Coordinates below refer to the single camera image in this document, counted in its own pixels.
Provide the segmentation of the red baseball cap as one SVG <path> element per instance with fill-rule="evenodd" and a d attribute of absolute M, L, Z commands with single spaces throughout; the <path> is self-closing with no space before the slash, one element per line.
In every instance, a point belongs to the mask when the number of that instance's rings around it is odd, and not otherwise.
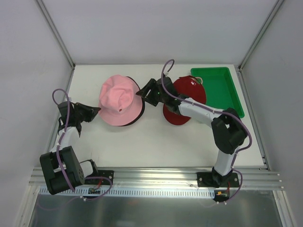
<path fill-rule="evenodd" d="M 178 93 L 184 94 L 197 102 L 206 104 L 206 92 L 203 85 L 193 76 L 179 77 L 173 83 Z M 171 124 L 180 126 L 187 123 L 191 118 L 178 115 L 168 110 L 166 105 L 163 106 L 164 118 Z"/>

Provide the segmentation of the light pink baseball cap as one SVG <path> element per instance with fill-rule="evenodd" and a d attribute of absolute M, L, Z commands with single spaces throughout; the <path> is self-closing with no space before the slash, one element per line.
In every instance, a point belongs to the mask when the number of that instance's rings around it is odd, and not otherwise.
<path fill-rule="evenodd" d="M 113 75 L 102 85 L 99 94 L 99 116 L 112 126 L 134 124 L 142 116 L 145 104 L 136 93 L 140 90 L 130 77 Z"/>

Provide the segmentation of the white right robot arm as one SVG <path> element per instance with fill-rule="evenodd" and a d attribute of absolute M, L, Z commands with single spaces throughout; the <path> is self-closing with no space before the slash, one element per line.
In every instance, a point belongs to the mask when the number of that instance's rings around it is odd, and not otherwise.
<path fill-rule="evenodd" d="M 214 188 L 228 183 L 233 173 L 232 166 L 236 153 L 241 150 L 248 136 L 248 130 L 233 108 L 221 110 L 195 101 L 177 91 L 169 77 L 150 79 L 136 95 L 153 106 L 163 103 L 170 112 L 193 118 L 210 127 L 218 148 L 218 156 L 210 175 L 203 176 L 202 182 Z"/>

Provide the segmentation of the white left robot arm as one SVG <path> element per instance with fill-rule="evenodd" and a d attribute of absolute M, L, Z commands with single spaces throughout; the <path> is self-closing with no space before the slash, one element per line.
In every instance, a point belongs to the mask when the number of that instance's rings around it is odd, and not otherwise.
<path fill-rule="evenodd" d="M 60 118 L 58 138 L 54 147 L 40 156 L 47 189 L 51 195 L 84 185 L 99 179 L 97 166 L 92 159 L 79 161 L 73 146 L 80 138 L 82 122 L 91 122 L 101 110 L 81 103 L 62 102 L 57 105 Z"/>

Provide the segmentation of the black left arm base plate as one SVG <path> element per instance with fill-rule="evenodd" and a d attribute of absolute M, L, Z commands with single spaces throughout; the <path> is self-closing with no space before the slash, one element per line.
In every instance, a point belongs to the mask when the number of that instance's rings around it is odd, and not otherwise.
<path fill-rule="evenodd" d="M 85 184 L 93 186 L 110 185 L 109 181 L 113 183 L 114 173 L 113 170 L 98 170 L 85 178 Z"/>

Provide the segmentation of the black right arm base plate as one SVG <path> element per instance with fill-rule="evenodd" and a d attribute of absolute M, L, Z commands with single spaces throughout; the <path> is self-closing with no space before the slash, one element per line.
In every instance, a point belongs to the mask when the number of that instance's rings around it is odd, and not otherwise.
<path fill-rule="evenodd" d="M 197 172 L 197 185 L 198 187 L 231 187 L 238 188 L 240 181 L 237 173 L 231 171 L 225 176 L 213 172 Z"/>

